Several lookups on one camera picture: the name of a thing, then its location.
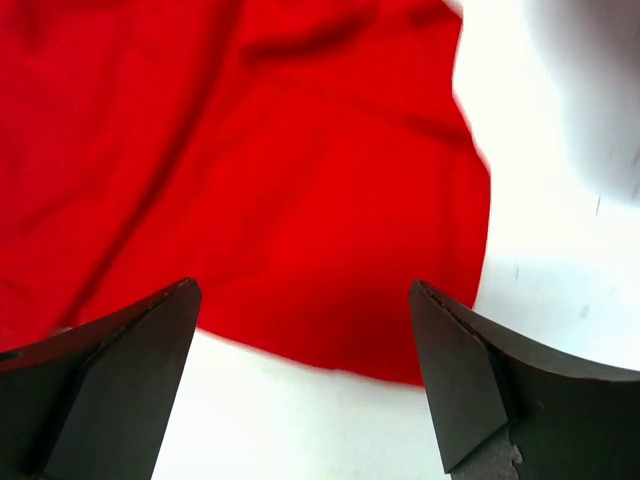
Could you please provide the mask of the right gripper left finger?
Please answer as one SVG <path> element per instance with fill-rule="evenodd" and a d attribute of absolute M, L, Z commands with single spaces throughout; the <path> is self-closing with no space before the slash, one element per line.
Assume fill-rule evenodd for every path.
<path fill-rule="evenodd" d="M 202 294 L 184 279 L 1 355 L 4 479 L 152 477 Z"/>

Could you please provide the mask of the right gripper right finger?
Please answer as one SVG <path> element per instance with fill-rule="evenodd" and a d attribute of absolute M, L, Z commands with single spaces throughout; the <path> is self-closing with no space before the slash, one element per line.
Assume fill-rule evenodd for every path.
<path fill-rule="evenodd" d="M 543 345 L 417 281 L 411 323 L 454 479 L 635 479 L 639 375 Z"/>

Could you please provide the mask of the red t shirt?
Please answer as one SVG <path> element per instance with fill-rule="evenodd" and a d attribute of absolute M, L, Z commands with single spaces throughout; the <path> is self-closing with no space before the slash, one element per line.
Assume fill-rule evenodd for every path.
<path fill-rule="evenodd" d="M 477 294 L 489 176 L 441 1 L 5 1 L 1 346 L 185 277 L 199 324 L 421 381 L 407 294 Z"/>

